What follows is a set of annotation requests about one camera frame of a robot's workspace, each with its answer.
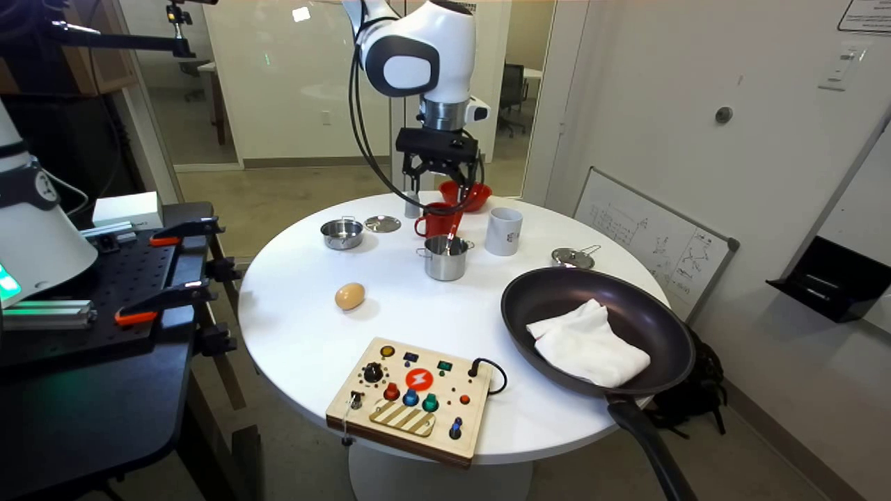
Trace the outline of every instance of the egg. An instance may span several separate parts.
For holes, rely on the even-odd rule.
[[[350,283],[346,287],[337,291],[333,305],[343,313],[358,309],[365,305],[365,287],[358,283]]]

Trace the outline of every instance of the wooden control board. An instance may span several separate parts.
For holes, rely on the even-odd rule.
[[[490,367],[449,353],[371,340],[333,397],[325,423],[353,437],[449,466],[469,466],[490,392]]]

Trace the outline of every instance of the white napkin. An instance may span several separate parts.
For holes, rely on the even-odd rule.
[[[598,388],[620,388],[648,367],[648,353],[614,337],[606,309],[595,302],[527,330],[549,365]]]

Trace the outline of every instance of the black frying pan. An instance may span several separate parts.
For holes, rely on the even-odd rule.
[[[566,316],[595,298],[610,309],[613,331],[648,353],[648,367],[620,388],[595,388],[549,365],[529,335],[529,324]],[[549,379],[577,392],[610,401],[613,420],[645,452],[664,500],[696,500],[659,436],[634,398],[678,385],[694,367],[694,344],[677,316],[648,294],[593,271],[539,267],[513,278],[501,295],[501,319],[521,353]]]

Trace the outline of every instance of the small metal bowl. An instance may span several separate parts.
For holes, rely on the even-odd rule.
[[[323,224],[325,245],[333,250],[348,250],[361,244],[361,224],[358,220],[329,220]]]

